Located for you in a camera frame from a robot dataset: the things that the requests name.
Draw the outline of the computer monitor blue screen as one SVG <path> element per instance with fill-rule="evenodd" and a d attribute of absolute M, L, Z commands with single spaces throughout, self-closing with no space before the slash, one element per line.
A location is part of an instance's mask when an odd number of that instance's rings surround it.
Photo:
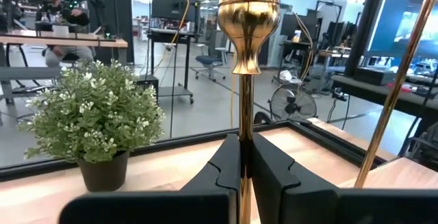
<path fill-rule="evenodd" d="M 382 0 L 366 56 L 402 56 L 424 0 Z M 438 0 L 427 18 L 415 56 L 438 56 Z"/>

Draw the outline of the grey desk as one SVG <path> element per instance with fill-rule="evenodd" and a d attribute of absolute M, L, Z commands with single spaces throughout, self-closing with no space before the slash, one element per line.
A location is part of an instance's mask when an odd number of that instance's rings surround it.
<path fill-rule="evenodd" d="M 344 93 L 379 105 L 384 105 L 387 95 L 391 90 L 386 86 L 375 86 L 342 75 L 334 75 L 332 80 L 333 86 L 342 88 Z M 428 117 L 438 120 L 438 97 L 434 100 L 428 100 L 424 110 L 422 110 L 423 101 L 423 97 L 401 92 L 394 109 L 413 116 L 419 116 L 420 118 Z"/>

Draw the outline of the black partition screen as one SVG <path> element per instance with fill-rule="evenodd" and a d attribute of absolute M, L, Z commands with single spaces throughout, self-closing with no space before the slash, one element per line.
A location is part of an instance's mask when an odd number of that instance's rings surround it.
<path fill-rule="evenodd" d="M 108 32 L 127 42 L 127 64 L 134 64 L 132 0 L 101 0 L 101 18 Z"/>

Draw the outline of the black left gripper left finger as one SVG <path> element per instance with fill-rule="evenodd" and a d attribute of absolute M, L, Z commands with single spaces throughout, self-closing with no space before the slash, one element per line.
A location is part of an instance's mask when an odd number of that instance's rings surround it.
<path fill-rule="evenodd" d="M 240 146 L 229 135 L 180 190 L 96 192 L 67 203 L 59 224 L 238 224 Z"/>

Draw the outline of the black mini computer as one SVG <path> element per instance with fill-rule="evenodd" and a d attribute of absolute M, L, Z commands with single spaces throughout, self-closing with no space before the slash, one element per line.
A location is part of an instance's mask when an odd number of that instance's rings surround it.
<path fill-rule="evenodd" d="M 374 68 L 356 68 L 353 79 L 375 86 L 385 86 L 395 80 L 396 74 L 392 71 Z"/>

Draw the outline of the wooden background table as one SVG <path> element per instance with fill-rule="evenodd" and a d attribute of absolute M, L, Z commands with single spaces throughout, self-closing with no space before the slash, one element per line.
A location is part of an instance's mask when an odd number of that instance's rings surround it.
<path fill-rule="evenodd" d="M 32 30 L 12 30 L 0 32 L 0 87 L 3 93 L 0 100 L 11 103 L 13 98 L 22 95 L 12 92 L 11 82 L 14 80 L 53 79 L 60 75 L 60 68 L 45 67 L 8 67 L 10 45 L 62 45 L 113 48 L 117 50 L 116 58 L 127 64 L 128 43 L 123 39 L 106 40 L 94 34 L 70 33 L 68 36 L 56 37 L 52 32 L 36 32 Z"/>

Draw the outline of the red handled tool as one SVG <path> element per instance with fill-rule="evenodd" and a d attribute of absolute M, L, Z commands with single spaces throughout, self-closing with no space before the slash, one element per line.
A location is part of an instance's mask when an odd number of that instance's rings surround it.
<path fill-rule="evenodd" d="M 386 85 L 386 87 L 388 87 L 388 88 L 393 88 L 395 86 L 395 84 L 394 83 L 389 83 L 389 84 L 387 84 Z M 403 85 L 401 85 L 401 87 L 400 87 L 400 92 L 407 92 L 407 93 L 410 93 L 410 92 L 412 92 L 412 89 L 414 88 L 414 86 L 412 86 L 412 85 L 410 85 L 410 84 L 406 84 L 406 83 L 404 83 Z"/>

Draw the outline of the black stand pole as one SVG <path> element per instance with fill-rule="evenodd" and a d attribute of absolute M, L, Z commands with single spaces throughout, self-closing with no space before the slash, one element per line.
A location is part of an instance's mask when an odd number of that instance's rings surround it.
<path fill-rule="evenodd" d="M 372 34 L 373 24 L 381 6 L 381 0 L 365 0 L 361 18 L 352 42 L 349 58 L 346 61 L 344 75 L 353 77 L 365 52 Z"/>

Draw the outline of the black background monitor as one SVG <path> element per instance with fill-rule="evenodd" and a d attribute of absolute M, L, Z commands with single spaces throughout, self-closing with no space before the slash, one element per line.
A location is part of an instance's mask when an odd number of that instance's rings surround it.
<path fill-rule="evenodd" d="M 286 14 L 281 25 L 281 35 L 294 42 L 314 42 L 317 40 L 318 19 L 312 16 Z"/>

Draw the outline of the black floor fan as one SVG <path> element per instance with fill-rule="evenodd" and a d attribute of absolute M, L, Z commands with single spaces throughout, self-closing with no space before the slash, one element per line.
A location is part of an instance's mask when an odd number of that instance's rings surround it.
<path fill-rule="evenodd" d="M 276 120 L 306 120 L 317 116 L 315 99 L 296 84 L 278 87 L 268 103 Z"/>

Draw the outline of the short gold candlestick holder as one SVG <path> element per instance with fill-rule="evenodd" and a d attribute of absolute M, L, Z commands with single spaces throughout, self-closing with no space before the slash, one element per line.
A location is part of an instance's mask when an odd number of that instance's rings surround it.
<path fill-rule="evenodd" d="M 241 180 L 239 224 L 250 224 L 251 152 L 253 148 L 254 76 L 261 73 L 262 44 L 278 27 L 279 0 L 219 0 L 218 23 L 235 47 L 233 74 L 239 76 L 239 135 Z"/>

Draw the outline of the artificial plant in black pot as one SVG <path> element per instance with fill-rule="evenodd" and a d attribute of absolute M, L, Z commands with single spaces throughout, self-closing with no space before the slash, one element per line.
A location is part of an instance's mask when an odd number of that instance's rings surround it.
<path fill-rule="evenodd" d="M 163 133 L 155 88 L 140 87 L 136 80 L 117 61 L 81 60 L 62 68 L 54 87 L 28 103 L 37 112 L 19 127 L 34 135 L 36 146 L 25 156 L 77 164 L 90 192 L 119 189 L 130 153 L 153 145 Z"/>

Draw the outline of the tall gold candlestick holder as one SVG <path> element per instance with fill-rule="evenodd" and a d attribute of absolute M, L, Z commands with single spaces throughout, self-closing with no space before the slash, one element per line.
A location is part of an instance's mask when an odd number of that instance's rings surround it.
<path fill-rule="evenodd" d="M 381 112 L 378 123 L 374 130 L 372 139 L 370 141 L 369 147 L 365 154 L 365 158 L 362 162 L 359 174 L 356 178 L 354 184 L 355 188 L 363 188 L 365 184 L 368 173 L 370 172 L 371 166 L 374 162 L 377 149 L 379 148 L 381 139 L 385 132 L 386 126 L 389 122 L 389 118 L 398 100 L 398 96 L 400 94 L 400 87 L 404 83 L 404 79 L 409 69 L 410 62 L 413 56 L 415 55 L 422 32 L 427 23 L 427 19 L 434 7 L 435 2 L 436 0 L 423 0 L 422 2 L 422 6 L 419 15 L 417 17 L 417 20 L 415 22 L 415 25 L 413 27 L 413 31 L 411 33 L 411 37 L 407 45 L 407 49 L 404 52 L 400 66 L 396 73 L 396 78 L 394 82 L 395 86 L 391 88 L 390 93 L 387 95 L 387 98 L 385 100 L 383 110 Z"/>

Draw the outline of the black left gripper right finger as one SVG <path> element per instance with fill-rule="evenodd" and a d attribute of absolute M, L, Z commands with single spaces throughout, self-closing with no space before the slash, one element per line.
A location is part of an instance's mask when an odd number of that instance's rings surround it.
<path fill-rule="evenodd" d="M 338 188 L 254 137 L 261 224 L 438 224 L 438 190 Z"/>

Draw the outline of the blue office chair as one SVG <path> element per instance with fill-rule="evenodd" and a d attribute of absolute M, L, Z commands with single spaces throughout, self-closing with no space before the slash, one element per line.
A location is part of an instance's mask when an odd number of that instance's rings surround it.
<path fill-rule="evenodd" d="M 201 49 L 201 54 L 196 56 L 195 60 L 203 65 L 203 69 L 195 70 L 195 79 L 199 79 L 200 75 L 213 82 L 217 81 L 216 75 L 226 79 L 225 74 L 216 70 L 228 62 L 226 43 L 226 34 L 221 30 L 215 30 L 207 44 L 197 44 L 197 47 Z"/>

